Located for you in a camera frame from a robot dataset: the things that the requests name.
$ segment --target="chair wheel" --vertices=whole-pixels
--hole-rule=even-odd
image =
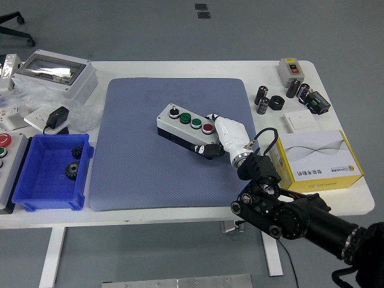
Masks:
[[[24,20],[24,18],[23,18],[22,16],[18,16],[18,17],[16,18],[16,21],[17,21],[19,24],[24,24],[24,22],[25,22],[25,20]]]
[[[36,46],[36,42],[34,40],[31,40],[31,39],[28,39],[26,41],[26,44],[28,47],[35,47]]]

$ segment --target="metal plate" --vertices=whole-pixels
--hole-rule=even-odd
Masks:
[[[197,11],[208,11],[208,6],[206,4],[195,4],[194,9]]]
[[[211,14],[210,14],[210,12],[197,12],[197,17],[199,19],[210,19]]]
[[[250,274],[103,283],[101,288],[252,288]]]

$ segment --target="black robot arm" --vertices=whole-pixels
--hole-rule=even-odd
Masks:
[[[332,275],[340,287],[352,287],[339,276],[358,271],[362,288],[384,288],[384,223],[368,229],[332,214],[319,194],[304,195],[281,189],[281,178],[268,156],[251,153],[238,169],[251,180],[232,202],[232,212],[275,239],[304,237],[351,265]],[[292,202],[280,201],[280,195]]]

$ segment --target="power adapter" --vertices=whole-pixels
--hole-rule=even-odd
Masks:
[[[69,110],[65,108],[64,106],[61,106],[60,108],[53,111],[47,119],[46,126],[43,130],[43,134],[45,132],[46,128],[55,129],[56,127],[63,124],[67,118],[68,118]]]

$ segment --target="table leg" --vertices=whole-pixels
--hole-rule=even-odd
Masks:
[[[222,233],[228,233],[236,229],[239,232],[244,232],[244,224],[236,224],[236,221],[233,220],[220,221],[220,226]]]
[[[276,240],[262,232],[266,262],[268,265],[269,276],[282,276],[280,256],[278,255]]]
[[[65,227],[52,228],[39,288],[53,288],[55,285],[64,235]]]

